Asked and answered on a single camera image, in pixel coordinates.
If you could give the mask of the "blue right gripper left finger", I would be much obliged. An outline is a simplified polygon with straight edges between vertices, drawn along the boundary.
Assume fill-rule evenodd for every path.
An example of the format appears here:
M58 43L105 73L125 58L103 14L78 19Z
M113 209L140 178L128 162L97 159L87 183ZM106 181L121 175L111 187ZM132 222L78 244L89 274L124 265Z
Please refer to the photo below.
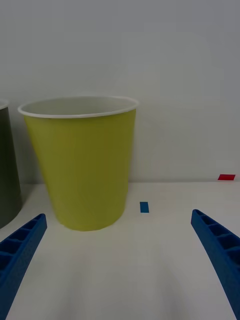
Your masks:
M47 230L41 213L0 242L0 319L5 320Z

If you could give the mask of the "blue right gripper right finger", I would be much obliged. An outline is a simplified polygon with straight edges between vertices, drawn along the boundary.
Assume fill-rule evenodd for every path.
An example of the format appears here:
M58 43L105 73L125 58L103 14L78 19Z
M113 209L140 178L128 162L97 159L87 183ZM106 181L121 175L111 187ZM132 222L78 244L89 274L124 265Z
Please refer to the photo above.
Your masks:
M198 209L191 225L203 245L232 311L240 318L240 238Z

